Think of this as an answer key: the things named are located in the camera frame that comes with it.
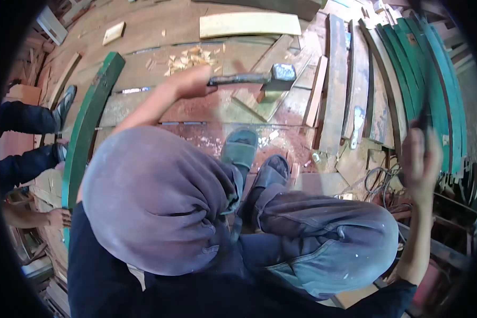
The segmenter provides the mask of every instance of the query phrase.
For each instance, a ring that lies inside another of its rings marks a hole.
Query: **hammer handle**
[[[271,81],[270,73],[243,73],[229,76],[213,76],[207,86],[217,86],[225,84],[254,83],[268,84]]]

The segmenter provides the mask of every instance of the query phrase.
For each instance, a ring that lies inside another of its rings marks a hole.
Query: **foot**
[[[221,161],[237,167],[243,179],[242,189],[246,185],[246,176],[251,169],[256,149],[258,148],[258,135],[247,128],[232,131],[224,144],[221,152]]]
[[[67,157],[68,148],[69,148],[69,143],[56,144],[56,155],[58,158],[58,163],[65,161],[65,158]]]
[[[244,200],[244,204],[239,212],[245,226],[255,224],[252,220],[254,205],[265,188],[274,183],[285,186],[290,180],[290,166],[286,158],[281,155],[272,155],[261,165],[256,178],[254,179],[251,191]]]
[[[64,126],[65,118],[67,117],[67,113],[69,112],[70,106],[73,104],[74,97],[76,96],[76,86],[71,85],[65,91],[64,97],[58,103],[56,109],[52,112],[53,118],[55,118],[56,122],[56,132],[62,130]]]

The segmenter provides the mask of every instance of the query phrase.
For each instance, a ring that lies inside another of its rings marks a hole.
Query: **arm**
[[[40,226],[70,227],[70,214],[68,210],[64,209],[53,209],[48,213],[38,213],[23,206],[15,206],[3,202],[2,211],[6,222],[17,228]]]
[[[203,97],[217,90],[207,86],[212,68],[208,64],[175,73],[157,86],[150,96],[112,131],[112,134],[139,126],[159,123],[163,114],[180,98]]]
[[[405,174],[407,190],[414,201],[410,221],[410,237],[401,255],[396,276],[419,285],[429,264],[431,241],[433,190],[438,178],[442,150],[431,130],[424,151],[424,134],[414,128],[403,143],[401,166]]]

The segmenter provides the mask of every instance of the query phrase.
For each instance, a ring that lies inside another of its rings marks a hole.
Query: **blue jeans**
[[[20,101],[5,102],[0,106],[0,136],[4,131],[27,134],[55,133],[56,122],[51,111]],[[43,171],[58,164],[56,145],[47,145],[25,152],[21,156],[8,156],[0,160],[0,193],[2,197],[15,186],[28,182]]]

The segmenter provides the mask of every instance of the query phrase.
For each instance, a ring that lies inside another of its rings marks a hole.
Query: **hand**
[[[428,133],[426,151],[424,133],[419,128],[411,128],[403,142],[401,168],[408,193],[417,205],[429,207],[433,202],[433,191],[438,178],[443,153],[433,129]]]
[[[70,212],[66,209],[53,209],[46,213],[48,217],[48,226],[56,228],[70,227]]]
[[[200,64],[172,74],[165,83],[176,87],[177,99],[203,97],[217,91],[217,86],[207,86],[211,74],[210,65]]]

